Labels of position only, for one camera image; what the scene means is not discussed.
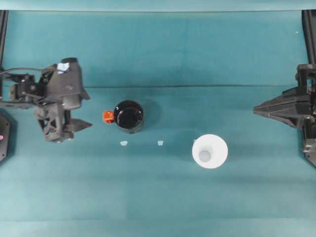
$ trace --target black cable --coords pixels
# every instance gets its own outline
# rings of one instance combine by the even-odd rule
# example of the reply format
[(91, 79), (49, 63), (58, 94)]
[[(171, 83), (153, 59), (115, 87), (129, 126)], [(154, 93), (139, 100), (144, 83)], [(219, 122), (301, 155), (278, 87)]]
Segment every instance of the black cable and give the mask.
[(62, 70), (58, 70), (58, 69), (48, 69), (48, 68), (44, 68), (44, 69), (38, 69), (38, 68), (10, 68), (4, 71), (0, 72), (0, 75), (11, 72), (11, 71), (38, 71), (38, 72), (64, 72)]

